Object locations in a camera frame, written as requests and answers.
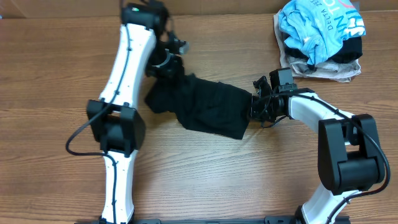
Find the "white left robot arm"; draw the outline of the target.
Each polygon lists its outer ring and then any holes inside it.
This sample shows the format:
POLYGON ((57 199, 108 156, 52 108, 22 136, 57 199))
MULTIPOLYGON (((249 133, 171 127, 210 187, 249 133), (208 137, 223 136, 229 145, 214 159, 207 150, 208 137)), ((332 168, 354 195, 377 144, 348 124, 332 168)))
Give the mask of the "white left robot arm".
POLYGON ((86 113, 106 168, 105 203, 98 223, 133 223, 134 162, 146 126, 137 106, 145 76, 183 74, 189 44, 166 25, 170 14, 161 1, 129 3, 121 9, 118 52, 108 82, 86 113))

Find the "black t-shirt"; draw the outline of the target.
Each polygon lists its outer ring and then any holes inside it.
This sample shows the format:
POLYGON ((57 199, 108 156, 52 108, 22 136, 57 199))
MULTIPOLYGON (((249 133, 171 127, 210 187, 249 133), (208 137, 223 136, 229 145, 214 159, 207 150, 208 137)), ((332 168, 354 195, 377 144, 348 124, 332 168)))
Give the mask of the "black t-shirt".
POLYGON ((175 113, 186 129, 241 140, 251 97, 246 90, 190 74, 157 79, 145 103, 154 113, 175 113))

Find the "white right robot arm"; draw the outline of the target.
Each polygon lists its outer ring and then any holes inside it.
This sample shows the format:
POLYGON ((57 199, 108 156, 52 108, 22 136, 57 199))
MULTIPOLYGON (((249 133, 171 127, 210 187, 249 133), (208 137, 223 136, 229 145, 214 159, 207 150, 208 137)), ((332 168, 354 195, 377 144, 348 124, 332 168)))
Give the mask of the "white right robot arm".
POLYGON ((309 89, 279 93, 258 91, 251 117, 276 124, 284 118, 301 121, 318 136, 320 185, 294 215, 266 217, 266 223, 349 223, 339 213, 354 198, 382 192, 391 168, 381 149, 374 118, 341 111, 309 89))

